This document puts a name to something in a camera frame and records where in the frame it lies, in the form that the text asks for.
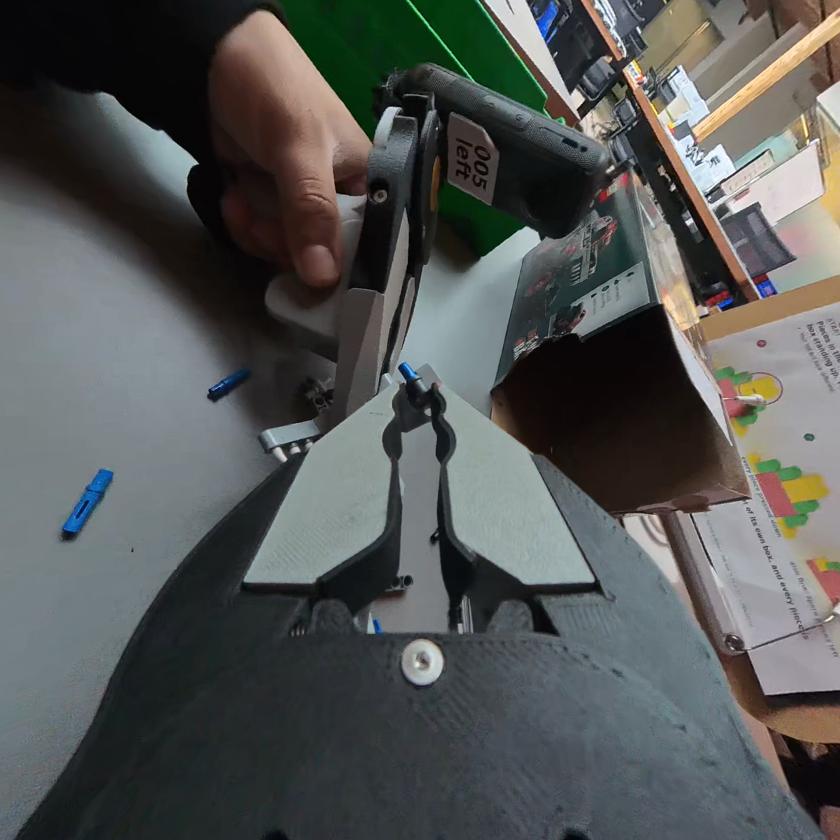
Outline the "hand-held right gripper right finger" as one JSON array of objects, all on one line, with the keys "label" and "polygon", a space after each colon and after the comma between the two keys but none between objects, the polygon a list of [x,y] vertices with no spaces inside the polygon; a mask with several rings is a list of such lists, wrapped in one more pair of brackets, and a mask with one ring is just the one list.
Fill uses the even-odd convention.
[{"label": "hand-held right gripper right finger", "polygon": [[597,589],[531,452],[448,386],[432,387],[438,545],[452,609],[486,631],[500,605]]}]

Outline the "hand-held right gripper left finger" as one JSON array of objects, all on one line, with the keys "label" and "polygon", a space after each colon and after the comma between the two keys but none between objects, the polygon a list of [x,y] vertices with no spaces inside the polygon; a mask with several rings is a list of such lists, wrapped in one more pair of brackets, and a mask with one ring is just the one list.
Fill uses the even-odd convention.
[{"label": "hand-held right gripper left finger", "polygon": [[400,563],[402,430],[385,388],[320,439],[302,460],[243,586],[256,592],[373,603]]}]

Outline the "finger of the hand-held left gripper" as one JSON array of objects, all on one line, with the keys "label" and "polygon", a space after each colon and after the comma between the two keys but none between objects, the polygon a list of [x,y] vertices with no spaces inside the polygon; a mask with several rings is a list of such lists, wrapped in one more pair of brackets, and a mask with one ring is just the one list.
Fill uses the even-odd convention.
[{"label": "finger of the hand-held left gripper", "polygon": [[362,246],[357,248],[350,280],[339,308],[338,360],[331,418],[341,422],[377,393],[382,375],[393,374],[394,339],[410,256],[410,222],[402,212],[391,255],[385,258],[383,291],[363,276]]},{"label": "finger of the hand-held left gripper", "polygon": [[399,363],[403,352],[406,335],[410,329],[417,299],[417,280],[413,276],[406,279],[400,311],[398,313],[397,330],[394,339],[394,368]]}]

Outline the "grey lego beam assembly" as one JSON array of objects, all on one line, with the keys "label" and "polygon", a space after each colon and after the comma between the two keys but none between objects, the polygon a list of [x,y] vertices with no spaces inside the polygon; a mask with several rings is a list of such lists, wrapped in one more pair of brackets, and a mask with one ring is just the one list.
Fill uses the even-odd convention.
[{"label": "grey lego beam assembly", "polygon": [[[442,381],[431,366],[425,364],[414,368],[414,370],[420,374],[427,385],[431,385],[433,382],[437,386],[442,384]],[[398,387],[394,416],[400,432],[402,434],[409,434],[430,423],[432,410],[427,410],[425,413],[417,413],[409,405],[406,399],[405,382],[398,373],[397,367],[395,373],[384,373],[382,375],[378,392],[386,391],[393,385],[397,385]],[[331,418],[331,409],[332,407],[307,421],[290,423],[263,431],[258,436],[260,446],[264,452],[274,456],[281,463],[285,463],[292,455],[308,452],[333,426],[341,422],[340,420],[333,420]]]}]

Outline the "person's left forearm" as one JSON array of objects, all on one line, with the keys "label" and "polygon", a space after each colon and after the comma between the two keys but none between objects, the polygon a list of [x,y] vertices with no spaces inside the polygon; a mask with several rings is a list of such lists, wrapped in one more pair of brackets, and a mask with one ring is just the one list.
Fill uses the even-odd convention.
[{"label": "person's left forearm", "polygon": [[1,79],[103,92],[196,161],[214,157],[207,74],[219,43],[277,2],[2,1]]}]

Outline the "cardboard lego box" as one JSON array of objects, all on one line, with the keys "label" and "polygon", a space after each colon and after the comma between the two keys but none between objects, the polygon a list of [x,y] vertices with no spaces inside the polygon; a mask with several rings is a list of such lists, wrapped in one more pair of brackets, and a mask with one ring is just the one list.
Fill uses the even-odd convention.
[{"label": "cardboard lego box", "polygon": [[750,498],[676,239],[636,175],[521,260],[491,419],[614,515]]}]

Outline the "person's left hand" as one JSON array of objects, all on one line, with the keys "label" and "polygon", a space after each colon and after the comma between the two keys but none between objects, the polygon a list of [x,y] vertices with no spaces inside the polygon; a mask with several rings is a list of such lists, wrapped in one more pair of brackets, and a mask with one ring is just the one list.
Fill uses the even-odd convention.
[{"label": "person's left hand", "polygon": [[278,16],[258,10],[219,43],[208,72],[220,211],[247,254],[334,287],[338,195],[366,192],[371,142]]}]

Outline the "green plastic bin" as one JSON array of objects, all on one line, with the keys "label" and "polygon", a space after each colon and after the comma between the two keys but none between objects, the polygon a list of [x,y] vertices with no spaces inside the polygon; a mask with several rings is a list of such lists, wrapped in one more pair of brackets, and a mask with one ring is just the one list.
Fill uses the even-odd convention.
[{"label": "green plastic bin", "polygon": [[395,70],[434,63],[546,116],[540,85],[482,2],[283,1],[289,28],[362,129],[374,89]]}]

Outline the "wooden shelf unit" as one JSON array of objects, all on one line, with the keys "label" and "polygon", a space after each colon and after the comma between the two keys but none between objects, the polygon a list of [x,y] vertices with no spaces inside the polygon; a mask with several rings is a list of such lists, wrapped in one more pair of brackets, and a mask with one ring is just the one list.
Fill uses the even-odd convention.
[{"label": "wooden shelf unit", "polygon": [[[577,124],[588,110],[576,109],[549,49],[539,32],[528,2],[482,3],[522,63],[547,96],[545,108],[552,118]],[[758,301],[760,294],[711,210],[692,180],[666,128],[659,121],[653,103],[630,69],[603,17],[592,2],[573,2],[574,10],[595,29],[595,42],[611,58],[614,81],[626,84],[635,102],[637,117],[629,128],[629,139],[637,165],[674,234],[697,282],[702,286],[724,283],[735,303]]]}]

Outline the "black mesh basket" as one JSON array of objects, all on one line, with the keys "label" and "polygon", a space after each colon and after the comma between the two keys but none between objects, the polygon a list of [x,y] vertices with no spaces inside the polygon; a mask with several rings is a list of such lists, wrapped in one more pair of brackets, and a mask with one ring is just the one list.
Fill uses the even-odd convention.
[{"label": "black mesh basket", "polygon": [[797,260],[758,202],[726,215],[721,220],[721,227],[751,280],[768,276]]}]

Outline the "laminated instruction sheet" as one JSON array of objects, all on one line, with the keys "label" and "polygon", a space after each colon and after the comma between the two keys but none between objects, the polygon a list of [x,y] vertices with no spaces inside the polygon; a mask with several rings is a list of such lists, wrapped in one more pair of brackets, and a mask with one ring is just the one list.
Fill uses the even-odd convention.
[{"label": "laminated instruction sheet", "polygon": [[711,344],[751,498],[693,517],[767,696],[839,688],[838,304]]}]

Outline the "wooden beam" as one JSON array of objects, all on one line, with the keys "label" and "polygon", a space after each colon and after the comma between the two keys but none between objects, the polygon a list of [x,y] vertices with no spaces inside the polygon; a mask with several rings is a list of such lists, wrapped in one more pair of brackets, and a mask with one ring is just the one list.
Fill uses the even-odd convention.
[{"label": "wooden beam", "polygon": [[769,91],[776,83],[788,76],[795,68],[825,47],[838,34],[839,11],[836,10],[797,41],[780,58],[762,70],[758,76],[745,84],[730,99],[722,103],[719,108],[698,122],[691,131],[695,141],[699,144],[709,138],[729,120]]}]

